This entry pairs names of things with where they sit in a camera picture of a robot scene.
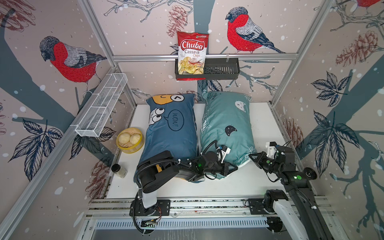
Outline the teal cat pillow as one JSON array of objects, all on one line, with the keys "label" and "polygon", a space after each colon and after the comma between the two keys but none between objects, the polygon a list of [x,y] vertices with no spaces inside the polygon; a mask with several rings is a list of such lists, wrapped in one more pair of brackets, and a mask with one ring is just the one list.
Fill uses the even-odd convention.
[{"label": "teal cat pillow", "polygon": [[246,94],[234,92],[203,92],[206,101],[201,127],[203,150],[215,152],[226,146],[229,154],[224,161],[238,168],[251,161],[256,154],[250,119],[250,100]]}]

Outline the blue cartoon pillow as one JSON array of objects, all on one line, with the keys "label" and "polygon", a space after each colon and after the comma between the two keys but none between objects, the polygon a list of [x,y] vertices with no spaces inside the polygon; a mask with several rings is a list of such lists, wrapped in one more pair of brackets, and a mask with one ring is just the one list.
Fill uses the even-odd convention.
[{"label": "blue cartoon pillow", "polygon": [[195,94],[156,95],[146,103],[150,106],[149,126],[139,163],[164,151],[183,163],[197,157]]}]

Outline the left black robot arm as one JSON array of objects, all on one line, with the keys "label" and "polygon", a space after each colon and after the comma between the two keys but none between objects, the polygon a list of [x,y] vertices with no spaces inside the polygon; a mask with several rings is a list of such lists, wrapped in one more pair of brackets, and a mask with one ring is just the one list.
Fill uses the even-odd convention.
[{"label": "left black robot arm", "polygon": [[166,214],[165,205],[157,200],[157,190],[173,178],[197,183],[205,178],[215,180],[218,176],[226,177],[237,170],[238,166],[224,161],[221,150],[205,151],[186,162],[175,159],[170,151],[159,153],[137,166],[134,183],[138,186],[138,192],[131,204],[130,215],[151,216],[161,211]]}]

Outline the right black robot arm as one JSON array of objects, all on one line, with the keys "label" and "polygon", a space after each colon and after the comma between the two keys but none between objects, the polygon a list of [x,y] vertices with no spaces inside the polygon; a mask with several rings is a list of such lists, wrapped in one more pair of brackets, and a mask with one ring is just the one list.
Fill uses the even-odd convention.
[{"label": "right black robot arm", "polygon": [[271,142],[267,152],[252,153],[250,159],[267,175],[275,174],[284,190],[268,190],[263,206],[277,214],[293,240],[332,240],[326,221],[315,200],[310,181],[317,178],[311,168],[296,169],[295,153]]}]

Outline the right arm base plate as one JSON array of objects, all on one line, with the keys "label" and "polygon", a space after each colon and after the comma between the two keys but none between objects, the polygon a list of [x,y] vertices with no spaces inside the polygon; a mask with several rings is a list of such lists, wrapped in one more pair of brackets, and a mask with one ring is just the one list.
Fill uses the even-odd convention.
[{"label": "right arm base plate", "polygon": [[269,215],[265,210],[264,199],[248,199],[246,206],[250,209],[251,215]]}]

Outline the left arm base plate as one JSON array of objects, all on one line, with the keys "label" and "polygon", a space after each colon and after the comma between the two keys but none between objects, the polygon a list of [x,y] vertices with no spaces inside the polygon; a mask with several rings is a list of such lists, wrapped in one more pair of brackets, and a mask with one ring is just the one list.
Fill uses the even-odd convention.
[{"label": "left arm base plate", "polygon": [[158,200],[157,203],[146,209],[144,208],[143,201],[141,199],[134,200],[131,204],[129,216],[132,217],[146,217],[146,216],[169,216],[171,201],[170,200]]}]

